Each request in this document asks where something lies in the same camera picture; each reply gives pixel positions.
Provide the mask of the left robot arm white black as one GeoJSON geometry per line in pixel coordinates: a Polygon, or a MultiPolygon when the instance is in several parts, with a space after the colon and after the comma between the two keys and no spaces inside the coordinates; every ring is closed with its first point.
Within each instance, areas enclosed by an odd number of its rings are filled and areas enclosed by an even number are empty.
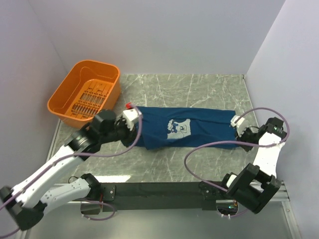
{"type": "Polygon", "coordinates": [[[41,221],[45,214],[76,199],[94,200],[101,194],[101,184],[91,174],[74,183],[55,188],[57,180],[89,157],[98,157],[101,145],[121,141],[131,150],[142,133],[142,113],[137,107],[117,116],[102,110],[93,120],[75,131],[56,154],[35,173],[14,187],[0,190],[2,209],[6,209],[18,229],[26,231],[41,221]]]}

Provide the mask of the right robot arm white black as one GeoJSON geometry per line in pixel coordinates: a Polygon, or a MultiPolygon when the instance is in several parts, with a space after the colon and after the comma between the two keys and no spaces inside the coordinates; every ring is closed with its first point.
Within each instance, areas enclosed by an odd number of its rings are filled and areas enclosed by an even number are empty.
{"type": "Polygon", "coordinates": [[[279,118],[269,118],[257,132],[252,132],[244,118],[234,116],[231,119],[235,138],[259,147],[253,163],[249,163],[238,175],[230,173],[224,176],[219,186],[221,197],[232,197],[257,214],[278,192],[281,182],[276,176],[276,166],[285,145],[281,140],[287,136],[283,124],[279,118]]]}

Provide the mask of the blue Mickey Mouse t-shirt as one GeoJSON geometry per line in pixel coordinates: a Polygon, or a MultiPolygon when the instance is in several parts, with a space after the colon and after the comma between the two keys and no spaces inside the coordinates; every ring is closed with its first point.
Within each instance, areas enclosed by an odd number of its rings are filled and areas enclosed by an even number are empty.
{"type": "Polygon", "coordinates": [[[218,141],[234,141],[230,126],[233,110],[204,108],[139,107],[142,133],[136,144],[147,150],[162,147],[198,147],[218,141]]]}

